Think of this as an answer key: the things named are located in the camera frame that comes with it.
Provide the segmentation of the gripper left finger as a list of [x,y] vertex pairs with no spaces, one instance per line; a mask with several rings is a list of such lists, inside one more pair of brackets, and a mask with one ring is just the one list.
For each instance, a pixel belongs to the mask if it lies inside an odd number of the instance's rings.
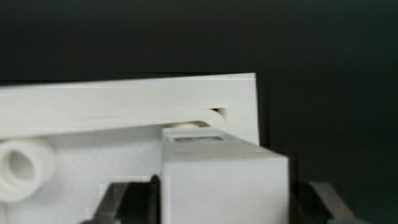
[[82,221],[82,224],[121,224],[119,211],[126,189],[126,183],[112,183],[109,185],[94,215]]

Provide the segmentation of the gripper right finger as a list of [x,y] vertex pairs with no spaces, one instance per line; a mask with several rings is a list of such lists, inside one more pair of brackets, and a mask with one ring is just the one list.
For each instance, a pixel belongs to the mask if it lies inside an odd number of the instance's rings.
[[329,182],[309,183],[331,213],[327,224],[357,224],[357,218]]

